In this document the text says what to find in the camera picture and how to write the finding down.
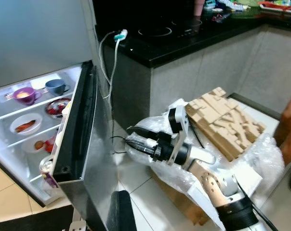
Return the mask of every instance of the power plug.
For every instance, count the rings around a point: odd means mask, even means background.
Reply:
[[[126,30],[126,29],[123,29],[123,30],[121,31],[121,33],[119,33],[118,35],[115,35],[115,36],[113,37],[113,39],[114,39],[115,41],[117,41],[117,40],[122,41],[122,40],[125,40],[125,39],[126,39],[126,36],[127,36],[127,30]]]

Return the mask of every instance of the kitchen counter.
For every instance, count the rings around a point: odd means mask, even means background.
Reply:
[[[138,33],[128,29],[128,37],[120,43],[119,51],[146,67],[155,68],[263,24],[291,30],[291,14],[289,13],[273,13],[253,7],[245,12],[220,13],[221,15],[230,14],[221,23],[212,21],[217,14],[204,11],[201,17],[203,23],[199,26],[197,34],[173,39],[159,45],[142,41]],[[103,36],[105,32],[100,33],[98,29],[98,34]],[[113,40],[110,39],[108,44],[114,46]]]

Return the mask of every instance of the food on plate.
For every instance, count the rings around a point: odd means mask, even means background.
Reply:
[[[31,120],[31,121],[28,122],[28,123],[25,123],[25,124],[22,124],[22,125],[18,126],[18,127],[15,128],[15,131],[16,131],[17,133],[22,132],[23,130],[26,130],[27,128],[29,128],[29,127],[31,127],[32,125],[34,125],[34,124],[35,124],[35,121],[36,121],[36,120]]]
[[[35,148],[36,150],[41,149],[43,146],[44,146],[44,141],[37,141],[37,142],[34,144],[34,148]]]
[[[27,97],[29,95],[30,95],[29,93],[21,91],[17,94],[17,98],[24,98],[24,97]]]
[[[66,105],[70,102],[68,98],[61,98],[52,101],[45,107],[45,111],[52,118],[62,118],[62,111],[65,109]]]
[[[45,150],[49,153],[53,151],[53,145],[54,143],[50,143],[49,141],[45,141]]]

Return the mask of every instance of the cardboard box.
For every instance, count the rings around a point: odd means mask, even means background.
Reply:
[[[178,192],[174,188],[170,187],[165,182],[161,181],[158,176],[151,171],[153,179],[161,187],[161,189],[168,195],[174,205],[192,221],[194,225],[204,225],[210,218],[208,215],[197,205],[195,205],[188,197],[183,193]]]

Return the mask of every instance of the bowl of food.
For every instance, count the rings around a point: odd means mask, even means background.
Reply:
[[[40,114],[29,113],[18,117],[10,125],[10,131],[21,136],[28,136],[39,130],[43,118]]]
[[[45,107],[45,112],[54,119],[61,119],[63,117],[62,111],[69,102],[70,99],[68,98],[54,100],[51,103],[47,104],[47,106]]]
[[[41,134],[30,140],[23,142],[21,149],[26,153],[39,153],[44,150],[45,141],[48,139],[47,135]]]

